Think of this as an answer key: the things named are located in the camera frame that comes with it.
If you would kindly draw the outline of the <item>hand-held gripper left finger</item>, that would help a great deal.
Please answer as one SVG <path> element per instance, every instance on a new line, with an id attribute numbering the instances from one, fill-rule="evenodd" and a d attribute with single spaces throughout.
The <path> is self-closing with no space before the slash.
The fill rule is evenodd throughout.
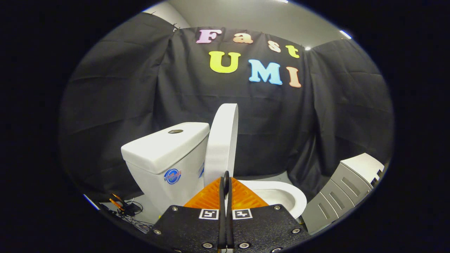
<path id="1" fill-rule="evenodd" d="M 220 253 L 227 248 L 227 177 L 194 197 L 199 208 L 171 205 L 148 232 L 148 241 L 171 253 Z"/>

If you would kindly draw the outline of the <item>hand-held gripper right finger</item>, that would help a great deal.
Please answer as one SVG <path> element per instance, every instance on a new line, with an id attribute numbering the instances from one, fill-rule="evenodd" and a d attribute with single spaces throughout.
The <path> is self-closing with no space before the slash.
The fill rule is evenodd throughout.
<path id="1" fill-rule="evenodd" d="M 289 251 L 310 239 L 299 218 L 305 194 L 279 181 L 229 179 L 227 248 L 232 253 Z"/>

